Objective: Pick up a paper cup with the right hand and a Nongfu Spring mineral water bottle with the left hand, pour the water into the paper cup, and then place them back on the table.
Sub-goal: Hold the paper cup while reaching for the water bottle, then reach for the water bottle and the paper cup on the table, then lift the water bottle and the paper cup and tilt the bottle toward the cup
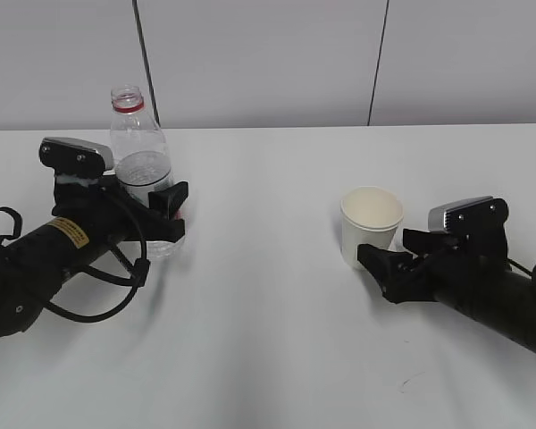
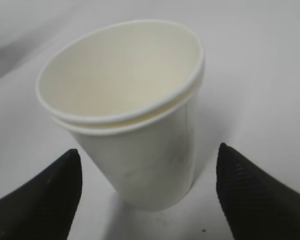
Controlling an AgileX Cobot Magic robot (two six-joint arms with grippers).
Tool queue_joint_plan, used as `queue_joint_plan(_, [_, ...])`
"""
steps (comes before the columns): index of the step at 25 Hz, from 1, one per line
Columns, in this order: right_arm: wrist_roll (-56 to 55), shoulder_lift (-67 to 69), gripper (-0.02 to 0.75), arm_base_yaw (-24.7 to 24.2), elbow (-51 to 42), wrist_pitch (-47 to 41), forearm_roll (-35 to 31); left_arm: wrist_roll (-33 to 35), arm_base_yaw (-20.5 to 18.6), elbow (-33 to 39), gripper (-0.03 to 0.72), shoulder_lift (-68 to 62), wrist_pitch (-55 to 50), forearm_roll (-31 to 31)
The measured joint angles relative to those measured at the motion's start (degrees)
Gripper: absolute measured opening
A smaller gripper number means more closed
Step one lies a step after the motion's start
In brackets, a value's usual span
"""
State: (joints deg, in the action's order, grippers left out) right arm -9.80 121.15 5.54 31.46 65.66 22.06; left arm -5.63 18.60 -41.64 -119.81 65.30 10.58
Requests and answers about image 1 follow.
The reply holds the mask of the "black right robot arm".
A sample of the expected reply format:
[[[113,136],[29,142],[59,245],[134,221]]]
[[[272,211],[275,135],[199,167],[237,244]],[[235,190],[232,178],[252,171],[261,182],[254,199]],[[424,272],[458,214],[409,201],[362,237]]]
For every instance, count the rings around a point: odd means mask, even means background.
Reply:
[[[404,251],[361,244],[357,260],[393,304],[439,302],[536,354],[536,284],[513,271],[506,236],[405,229]]]

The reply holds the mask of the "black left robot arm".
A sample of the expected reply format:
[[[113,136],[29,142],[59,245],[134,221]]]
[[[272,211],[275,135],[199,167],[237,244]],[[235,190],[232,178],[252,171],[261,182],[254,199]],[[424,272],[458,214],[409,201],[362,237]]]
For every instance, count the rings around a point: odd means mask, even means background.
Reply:
[[[113,175],[89,186],[54,186],[53,219],[22,234],[21,215],[10,207],[13,231],[0,235],[0,337],[28,330],[47,309],[70,321],[92,324],[121,312],[145,285],[147,245],[176,243],[185,235],[177,216],[188,197],[188,183],[152,191],[144,206]],[[79,315],[53,303],[74,276],[83,273],[127,289],[123,301],[98,315]]]

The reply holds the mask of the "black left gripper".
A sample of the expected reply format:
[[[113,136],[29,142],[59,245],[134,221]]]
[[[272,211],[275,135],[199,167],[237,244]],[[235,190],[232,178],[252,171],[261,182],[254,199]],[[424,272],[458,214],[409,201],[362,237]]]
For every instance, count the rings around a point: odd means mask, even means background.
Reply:
[[[57,172],[51,236],[65,244],[176,243],[186,232],[184,220],[177,218],[187,198],[188,182],[180,181],[149,192],[150,209],[129,195],[113,175],[83,179]]]

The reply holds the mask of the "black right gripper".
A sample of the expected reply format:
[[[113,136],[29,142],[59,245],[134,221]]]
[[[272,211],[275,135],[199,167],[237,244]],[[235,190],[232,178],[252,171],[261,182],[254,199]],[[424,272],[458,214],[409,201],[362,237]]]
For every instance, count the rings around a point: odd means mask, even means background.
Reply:
[[[466,236],[404,229],[402,239],[418,257],[371,244],[357,248],[357,261],[391,303],[436,302],[447,289],[456,294],[473,290],[485,278],[512,270],[504,227]]]

